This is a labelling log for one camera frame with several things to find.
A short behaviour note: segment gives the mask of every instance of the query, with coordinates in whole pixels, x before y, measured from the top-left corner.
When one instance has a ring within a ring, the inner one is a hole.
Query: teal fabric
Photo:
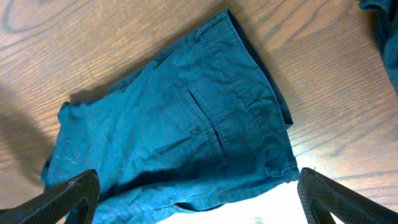
[[[94,223],[155,223],[299,177],[289,109],[227,9],[58,119],[42,180],[49,189],[96,169]]]
[[[398,93],[397,0],[362,0],[361,9],[377,12],[376,40],[392,85]]]

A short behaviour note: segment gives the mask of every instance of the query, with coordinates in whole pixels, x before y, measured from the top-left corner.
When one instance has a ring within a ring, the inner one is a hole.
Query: teal shorts
[[[227,9],[58,119],[42,180],[48,189],[96,169],[94,223],[155,223],[299,177],[289,109]]]

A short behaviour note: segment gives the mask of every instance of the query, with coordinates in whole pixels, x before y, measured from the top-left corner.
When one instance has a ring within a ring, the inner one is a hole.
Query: wooden table
[[[285,96],[300,167],[398,211],[398,97],[374,16],[351,0],[1,1],[0,208],[42,193],[64,101],[103,94],[224,7]]]

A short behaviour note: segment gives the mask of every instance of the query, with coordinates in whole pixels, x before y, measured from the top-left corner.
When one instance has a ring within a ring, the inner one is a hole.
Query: table surface
[[[285,96],[299,166],[398,211],[398,97],[352,0],[1,1],[0,208],[42,193],[64,101],[103,95],[225,7]]]

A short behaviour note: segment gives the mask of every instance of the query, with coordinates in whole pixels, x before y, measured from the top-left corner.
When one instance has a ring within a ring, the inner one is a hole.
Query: welt pocket
[[[218,128],[215,127],[217,123],[208,111],[208,108],[201,104],[201,101],[187,85],[178,86],[177,88],[193,118],[204,128],[204,133],[208,136],[213,152],[220,158],[223,164],[228,164],[223,138]]]

